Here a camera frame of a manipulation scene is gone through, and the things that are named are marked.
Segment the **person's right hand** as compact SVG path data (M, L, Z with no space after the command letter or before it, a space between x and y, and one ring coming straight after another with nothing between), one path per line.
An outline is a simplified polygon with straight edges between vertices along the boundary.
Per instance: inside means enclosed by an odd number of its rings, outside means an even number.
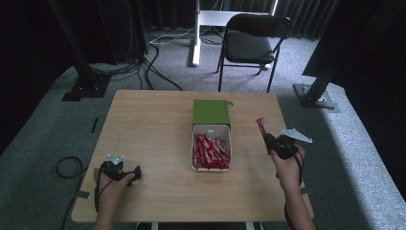
M300 189L305 150L297 144L295 146L298 148L298 152L285 160L281 159L275 151L271 152L271 159L276 166L277 178L280 180L282 189L292 187Z

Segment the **red stick sachet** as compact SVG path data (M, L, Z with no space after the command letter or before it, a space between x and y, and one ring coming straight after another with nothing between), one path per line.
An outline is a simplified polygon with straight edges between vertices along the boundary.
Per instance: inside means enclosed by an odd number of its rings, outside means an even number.
M261 133L262 139L263 139L263 141L264 141L264 143L265 143L266 141L264 140L264 136L265 136L265 134L266 134L267 132L266 132L266 130L265 130L265 124L264 124L263 119L262 119L262 118L258 118L258 119L257 119L257 124L258 124L258 126L259 126L259 131L260 131L260 133Z

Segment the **green box lid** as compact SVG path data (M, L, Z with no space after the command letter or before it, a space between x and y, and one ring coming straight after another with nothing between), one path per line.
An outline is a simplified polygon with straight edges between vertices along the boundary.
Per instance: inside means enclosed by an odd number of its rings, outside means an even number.
M227 125L231 124L229 105L221 100L194 100L192 110L194 125Z

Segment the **black folding chair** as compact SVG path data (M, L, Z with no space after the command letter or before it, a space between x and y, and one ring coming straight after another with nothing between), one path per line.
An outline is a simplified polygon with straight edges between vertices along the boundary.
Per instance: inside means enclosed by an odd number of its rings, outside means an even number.
M270 91L282 42L288 38L291 20L286 16L239 13L226 24L216 67L218 90L222 88L223 69L258 67L259 75L267 64L272 65L266 92Z

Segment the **white drawer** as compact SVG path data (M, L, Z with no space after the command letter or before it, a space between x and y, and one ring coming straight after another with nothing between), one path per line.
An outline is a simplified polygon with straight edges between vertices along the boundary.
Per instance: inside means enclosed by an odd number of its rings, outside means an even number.
M207 134L209 137L212 138L219 138L226 142L226 146L231 151L231 159L232 159L232 146L231 146L231 132L230 128L227 125L194 125L192 129L192 145L193 139L196 135L200 134ZM192 168L195 172L226 172L225 171L197 171Z

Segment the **person's left hand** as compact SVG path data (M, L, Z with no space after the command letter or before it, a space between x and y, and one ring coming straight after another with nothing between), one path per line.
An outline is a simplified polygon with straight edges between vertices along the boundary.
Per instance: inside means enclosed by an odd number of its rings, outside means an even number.
M102 170L94 169L94 179L98 185L98 213L100 215L116 212L124 189L134 176L134 173L129 173L120 181L116 181L111 180Z

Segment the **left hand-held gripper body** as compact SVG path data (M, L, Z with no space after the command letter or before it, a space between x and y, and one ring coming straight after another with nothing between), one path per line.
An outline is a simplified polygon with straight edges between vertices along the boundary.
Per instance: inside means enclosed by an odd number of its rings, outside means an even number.
M107 160L101 164L101 170L110 178L115 181L122 180L128 175L124 172L124 156L123 155L106 155Z

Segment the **black metal stand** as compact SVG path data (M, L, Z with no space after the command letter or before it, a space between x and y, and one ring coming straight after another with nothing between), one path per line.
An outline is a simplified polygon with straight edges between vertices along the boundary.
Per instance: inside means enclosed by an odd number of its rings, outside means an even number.
M314 77L312 84L295 83L293 88L302 107L326 108L334 110L336 105L327 93L327 86L334 77L335 60L337 59L340 41L335 38L339 34L339 24L336 11L341 0L334 0L334 7L324 29L324 34L319 40L304 71L304 76Z
M82 98L103 98L110 83L110 75L97 73L89 66L60 1L47 1L64 32L66 38L64 50L78 73L74 86L64 94L62 100L64 102L79 102Z

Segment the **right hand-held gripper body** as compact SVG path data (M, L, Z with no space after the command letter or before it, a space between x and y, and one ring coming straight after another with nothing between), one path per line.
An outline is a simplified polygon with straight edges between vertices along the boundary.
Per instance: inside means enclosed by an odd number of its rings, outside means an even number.
M281 159L288 159L298 152L298 148L295 146L296 140L306 143L313 142L312 138L305 136L296 128L286 128L281 130L281 135L273 138L273 150Z

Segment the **pile of red packets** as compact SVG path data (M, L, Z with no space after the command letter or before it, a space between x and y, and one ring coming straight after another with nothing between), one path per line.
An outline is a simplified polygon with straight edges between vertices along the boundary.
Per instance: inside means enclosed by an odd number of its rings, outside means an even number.
M196 135L192 145L192 167L197 171L225 171L230 168L231 151L226 142L207 134Z

